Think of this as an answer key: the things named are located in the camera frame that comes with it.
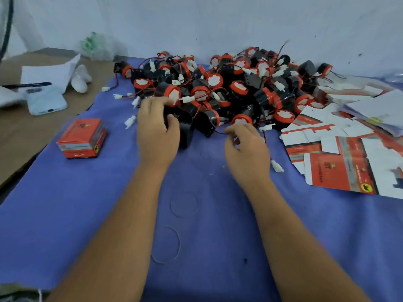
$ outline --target black pen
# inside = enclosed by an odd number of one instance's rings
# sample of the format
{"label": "black pen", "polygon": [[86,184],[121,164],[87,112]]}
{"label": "black pen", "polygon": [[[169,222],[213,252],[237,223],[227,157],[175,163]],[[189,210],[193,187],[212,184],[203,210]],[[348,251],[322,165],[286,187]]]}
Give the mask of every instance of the black pen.
{"label": "black pen", "polygon": [[27,87],[44,87],[44,86],[50,86],[52,83],[51,82],[37,82],[35,84],[19,84],[19,85],[5,85],[3,87],[7,89],[16,89],[16,88],[27,88]]}

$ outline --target person's left hand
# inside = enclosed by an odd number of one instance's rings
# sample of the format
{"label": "person's left hand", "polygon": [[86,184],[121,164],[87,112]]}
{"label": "person's left hand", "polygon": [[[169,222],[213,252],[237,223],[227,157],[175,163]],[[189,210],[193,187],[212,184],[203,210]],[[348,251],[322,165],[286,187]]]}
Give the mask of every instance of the person's left hand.
{"label": "person's left hand", "polygon": [[137,145],[140,164],[166,171],[179,147],[179,121],[169,114],[168,129],[164,124],[164,105],[172,104],[168,97],[149,97],[143,100],[138,114]]}

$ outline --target forearm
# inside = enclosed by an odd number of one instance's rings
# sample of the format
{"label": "forearm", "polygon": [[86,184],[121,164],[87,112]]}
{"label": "forearm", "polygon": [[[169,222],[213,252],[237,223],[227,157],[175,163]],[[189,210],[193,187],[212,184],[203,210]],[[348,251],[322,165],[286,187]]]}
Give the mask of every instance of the forearm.
{"label": "forearm", "polygon": [[368,301],[270,182],[247,192],[283,301]]}
{"label": "forearm", "polygon": [[164,171],[139,166],[122,198],[49,302],[138,301],[147,277]]}

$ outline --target yellow sticker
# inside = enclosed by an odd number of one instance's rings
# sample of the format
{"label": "yellow sticker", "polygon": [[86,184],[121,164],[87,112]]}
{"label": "yellow sticker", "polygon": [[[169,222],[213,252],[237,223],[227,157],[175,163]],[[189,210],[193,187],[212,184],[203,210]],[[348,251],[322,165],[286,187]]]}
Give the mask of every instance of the yellow sticker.
{"label": "yellow sticker", "polygon": [[370,186],[369,184],[366,183],[362,183],[361,184],[361,188],[366,191],[367,193],[370,193],[373,191],[372,186]]}
{"label": "yellow sticker", "polygon": [[372,125],[378,125],[379,123],[383,123],[382,120],[380,120],[380,119],[378,119],[376,117],[369,117],[365,121],[367,121],[368,123],[370,123]]}

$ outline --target hand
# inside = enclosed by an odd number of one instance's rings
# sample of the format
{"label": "hand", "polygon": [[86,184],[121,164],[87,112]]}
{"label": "hand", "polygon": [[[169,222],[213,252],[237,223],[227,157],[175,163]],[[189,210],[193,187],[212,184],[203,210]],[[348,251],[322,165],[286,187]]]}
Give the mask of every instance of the hand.
{"label": "hand", "polygon": [[164,124],[164,105],[172,104],[168,97],[149,97],[143,100],[138,114],[137,145],[140,164],[167,171],[179,147],[179,122],[169,114],[168,129]]}
{"label": "hand", "polygon": [[248,193],[250,189],[267,185],[269,176],[269,150],[260,133],[251,125],[235,124],[224,131],[229,134],[225,141],[225,158],[235,180]]}

